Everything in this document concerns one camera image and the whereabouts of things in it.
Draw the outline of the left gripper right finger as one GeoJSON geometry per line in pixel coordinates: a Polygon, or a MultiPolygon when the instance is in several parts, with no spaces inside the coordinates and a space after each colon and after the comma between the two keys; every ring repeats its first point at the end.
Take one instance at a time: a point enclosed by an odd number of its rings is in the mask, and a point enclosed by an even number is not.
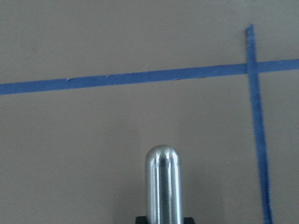
{"type": "Polygon", "coordinates": [[[192,217],[184,217],[183,224],[195,224],[195,220],[192,217]]]}

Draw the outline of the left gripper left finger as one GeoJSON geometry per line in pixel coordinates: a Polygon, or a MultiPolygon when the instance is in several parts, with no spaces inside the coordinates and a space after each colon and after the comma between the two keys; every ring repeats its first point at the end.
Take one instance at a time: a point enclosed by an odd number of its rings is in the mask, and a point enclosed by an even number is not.
{"type": "Polygon", "coordinates": [[[135,218],[135,224],[147,224],[146,216],[138,216],[135,218]]]}

